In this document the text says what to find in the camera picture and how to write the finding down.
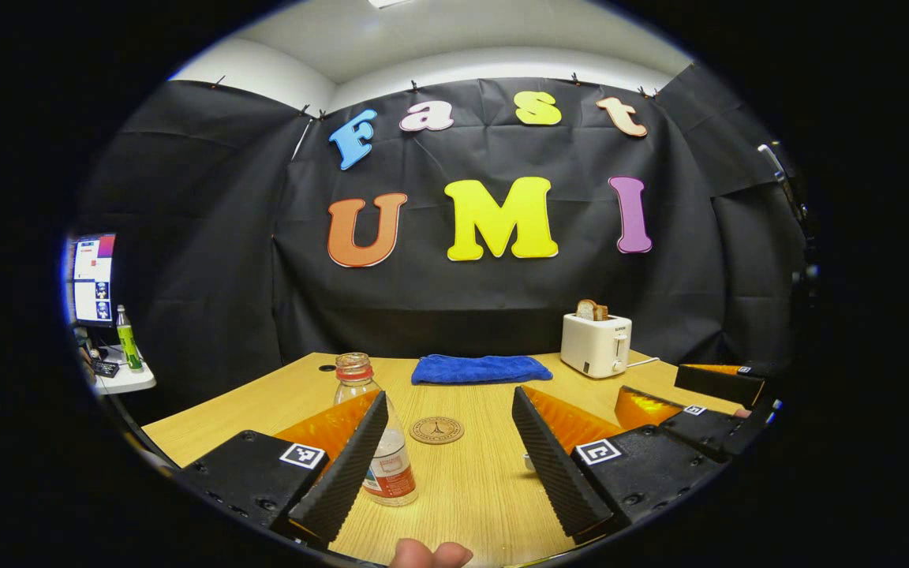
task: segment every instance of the bread slice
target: bread slice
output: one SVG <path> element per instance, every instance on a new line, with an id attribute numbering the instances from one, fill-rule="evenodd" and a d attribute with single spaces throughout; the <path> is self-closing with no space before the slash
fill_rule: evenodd
<path id="1" fill-rule="evenodd" d="M 576 316 L 580 317 L 582 320 L 595 320 L 595 307 L 597 307 L 595 301 L 579 301 L 578 302 L 578 311 Z"/>

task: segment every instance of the ceiling light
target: ceiling light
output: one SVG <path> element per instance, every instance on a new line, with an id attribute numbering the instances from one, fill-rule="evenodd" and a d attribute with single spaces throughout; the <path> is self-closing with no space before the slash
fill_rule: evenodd
<path id="1" fill-rule="evenodd" d="M 402 2 L 408 2 L 409 0 L 367 0 L 371 3 L 371 6 L 375 8 L 387 8 L 393 4 L 400 4 Z"/>

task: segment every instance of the white ceiling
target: white ceiling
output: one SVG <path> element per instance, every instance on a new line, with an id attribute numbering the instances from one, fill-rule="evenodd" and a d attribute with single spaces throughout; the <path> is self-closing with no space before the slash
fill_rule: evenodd
<path id="1" fill-rule="evenodd" d="M 558 47 L 635 62 L 669 76 L 690 59 L 614 11 L 586 0 L 306 0 L 243 28 L 263 43 L 346 83 L 434 54 L 478 47 Z"/>

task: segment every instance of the white wall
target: white wall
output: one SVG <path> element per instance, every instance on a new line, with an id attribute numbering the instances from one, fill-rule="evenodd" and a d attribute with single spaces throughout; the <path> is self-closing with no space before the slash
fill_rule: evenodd
<path id="1" fill-rule="evenodd" d="M 548 47 L 489 47 L 483 50 L 452 51 L 449 54 L 402 62 L 339 85 L 326 110 L 349 107 L 388 93 L 416 85 L 436 85 L 450 80 L 492 79 L 499 77 L 545 77 L 579 80 L 631 91 L 643 87 L 648 93 L 661 89 L 669 75 L 633 62 Z"/>
<path id="2" fill-rule="evenodd" d="M 308 114 L 328 111 L 335 83 L 282 51 L 247 39 L 225 39 L 197 55 L 171 80 L 208 80 L 257 93 L 293 108 L 310 104 Z"/>
<path id="3" fill-rule="evenodd" d="M 284 102 L 293 108 L 310 104 L 307 113 L 318 115 L 349 107 L 389 93 L 450 80 L 500 77 L 546 77 L 578 79 L 589 83 L 621 87 L 631 91 L 643 87 L 649 93 L 671 80 L 669 75 L 633 62 L 551 47 L 489 47 L 483 50 L 452 51 L 368 73 L 336 86 L 331 80 L 282 51 L 247 39 L 225 39 L 185 65 L 170 79 L 208 80 L 252 91 Z"/>

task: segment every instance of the green bottle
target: green bottle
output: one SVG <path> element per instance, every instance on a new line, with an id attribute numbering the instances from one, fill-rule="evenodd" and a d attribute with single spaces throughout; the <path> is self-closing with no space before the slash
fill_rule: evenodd
<path id="1" fill-rule="evenodd" d="M 118 305 L 118 338 L 122 340 L 122 349 L 125 359 L 129 361 L 129 370 L 133 373 L 142 372 L 142 360 L 138 356 L 136 338 L 133 337 L 133 325 L 125 315 L 125 306 Z"/>

